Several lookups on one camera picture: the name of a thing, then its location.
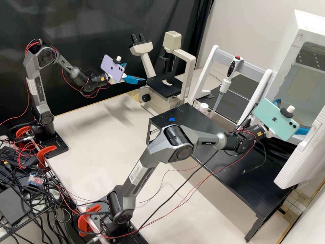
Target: robotic arm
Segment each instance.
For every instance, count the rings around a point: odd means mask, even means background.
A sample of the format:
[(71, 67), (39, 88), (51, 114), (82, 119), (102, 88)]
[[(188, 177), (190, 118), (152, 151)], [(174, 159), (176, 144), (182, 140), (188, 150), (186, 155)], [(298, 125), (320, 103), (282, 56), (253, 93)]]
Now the robotic arm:
[(41, 131), (41, 137), (54, 135), (54, 116), (47, 105), (40, 70), (50, 64), (59, 64), (66, 70), (70, 78), (82, 88), (84, 92), (93, 92), (94, 89), (108, 84), (109, 77), (103, 73), (97, 76), (86, 76), (78, 67), (72, 66), (59, 51), (41, 39), (33, 40), (26, 49), (23, 65), (27, 72), (29, 92), (32, 96), (32, 114), (39, 126), (35, 131)]
[(135, 198), (159, 162), (185, 160), (195, 152), (198, 145), (213, 145), (215, 149), (244, 153), (253, 146), (255, 140), (265, 138), (265, 131), (260, 125), (253, 125), (245, 130), (250, 133), (236, 131), (228, 134), (220, 131), (215, 135), (186, 126), (169, 125), (162, 128), (156, 139), (147, 146), (125, 183), (115, 186), (108, 194), (111, 216), (103, 219), (105, 229), (110, 230), (113, 223), (125, 224), (132, 218)]

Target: label sticker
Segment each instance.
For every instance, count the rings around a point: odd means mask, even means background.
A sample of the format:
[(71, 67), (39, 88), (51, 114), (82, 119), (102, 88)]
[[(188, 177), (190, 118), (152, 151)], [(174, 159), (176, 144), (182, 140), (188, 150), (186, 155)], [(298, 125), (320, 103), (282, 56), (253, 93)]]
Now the label sticker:
[(202, 142), (201, 145), (215, 145), (216, 142)]
[(148, 169), (143, 167), (140, 160), (136, 163), (135, 167), (133, 168), (131, 174), (129, 175), (129, 179), (133, 185), (139, 184), (142, 177), (145, 175)]
[(185, 90), (185, 97), (187, 97), (189, 95), (189, 91), (190, 91), (190, 88), (189, 87), (186, 88), (186, 90)]
[(27, 80), (27, 84), (28, 84), (28, 88), (29, 88), (29, 92), (35, 96), (37, 95), (37, 89), (36, 89), (36, 85), (35, 85), (35, 81), (34, 80), (30, 80), (26, 77)]
[(39, 76), (35, 78), (35, 85), (37, 88), (37, 93), (38, 93), (40, 102), (43, 102), (45, 100), (45, 97), (44, 97), (44, 92), (43, 92), (43, 85), (41, 82), (41, 78)]

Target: red clamp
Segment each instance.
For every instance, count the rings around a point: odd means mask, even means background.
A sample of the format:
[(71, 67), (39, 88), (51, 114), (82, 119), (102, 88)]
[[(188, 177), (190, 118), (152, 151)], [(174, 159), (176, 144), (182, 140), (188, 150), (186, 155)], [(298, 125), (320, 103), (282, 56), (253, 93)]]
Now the red clamp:
[[(87, 209), (86, 212), (98, 212), (101, 209), (102, 209), (102, 207), (99, 204), (96, 204), (95, 206), (90, 207), (89, 209)], [(88, 225), (88, 223), (86, 221), (86, 219), (89, 216), (90, 216), (90, 214), (89, 215), (82, 215), (78, 219), (78, 228), (80, 230), (82, 230), (83, 232), (91, 232), (92, 231), (92, 229), (90, 228), (90, 226)], [(79, 235), (81, 237), (85, 237), (87, 234), (84, 234), (84, 233), (79, 232)]]
[[(17, 132), (16, 132), (16, 137), (18, 138), (18, 137), (22, 137), (22, 136), (24, 136), (24, 133), (26, 133), (26, 132), (28, 132), (28, 131), (30, 131), (30, 126), (28, 125), (28, 126), (24, 126), (24, 127), (21, 127), (21, 128), (19, 128), (18, 130), (17, 130)], [(26, 143), (24, 143), (24, 142), (19, 142), (18, 143), (18, 146), (20, 147), (20, 148), (23, 148), (24, 146), (25, 146), (25, 144)], [(33, 147), (33, 145), (31, 145), (30, 147), (28, 146), (26, 149), (28, 150), (28, 149), (30, 149), (30, 148), (32, 148)]]
[(56, 149), (57, 146), (47, 146), (37, 153), (37, 158), (40, 161), (40, 163), (38, 163), (39, 168), (45, 168), (45, 154), (54, 151)]

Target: mint green smartphone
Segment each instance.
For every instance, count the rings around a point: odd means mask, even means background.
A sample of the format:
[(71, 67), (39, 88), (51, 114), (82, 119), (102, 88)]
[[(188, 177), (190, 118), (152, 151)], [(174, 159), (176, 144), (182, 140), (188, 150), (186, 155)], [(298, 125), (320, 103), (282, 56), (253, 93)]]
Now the mint green smartphone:
[(283, 141), (289, 140), (299, 129), (299, 124), (296, 121), (282, 115), (280, 109), (266, 98), (263, 98), (257, 105), (253, 115), (272, 129)]

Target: microscope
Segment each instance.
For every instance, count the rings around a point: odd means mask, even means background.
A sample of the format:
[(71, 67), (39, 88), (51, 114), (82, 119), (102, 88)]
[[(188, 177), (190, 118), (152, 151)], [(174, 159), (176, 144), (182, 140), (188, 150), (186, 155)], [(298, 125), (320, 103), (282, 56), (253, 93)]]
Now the microscope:
[[(139, 34), (139, 39), (134, 34), (131, 37), (133, 44), (130, 51), (133, 55), (141, 57), (148, 78), (146, 85), (139, 89), (141, 106), (151, 114), (160, 114), (184, 104), (184, 99), (189, 95), (196, 58), (180, 48), (181, 34), (176, 31), (165, 33), (162, 44), (165, 53), (160, 56), (164, 61), (162, 76), (156, 75), (148, 55), (153, 49), (152, 42), (146, 40), (143, 34)], [(183, 82), (174, 76), (166, 75), (173, 70), (176, 57), (186, 62)]]

